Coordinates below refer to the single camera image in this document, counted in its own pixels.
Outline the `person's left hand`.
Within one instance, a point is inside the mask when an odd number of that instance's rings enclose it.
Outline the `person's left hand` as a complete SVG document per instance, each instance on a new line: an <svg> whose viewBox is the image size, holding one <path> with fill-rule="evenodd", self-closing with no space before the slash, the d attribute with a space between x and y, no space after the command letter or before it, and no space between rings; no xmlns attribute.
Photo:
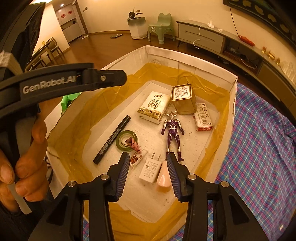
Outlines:
<svg viewBox="0 0 296 241"><path fill-rule="evenodd" d="M10 212L18 212L19 205L11 194L8 185L16 183L16 192L29 202L42 201L46 198L49 182L46 179L47 165L44 157L47 151L47 127L44 118L38 115L33 128L28 151L22 155L12 168L10 162L1 152L1 204Z"/></svg>

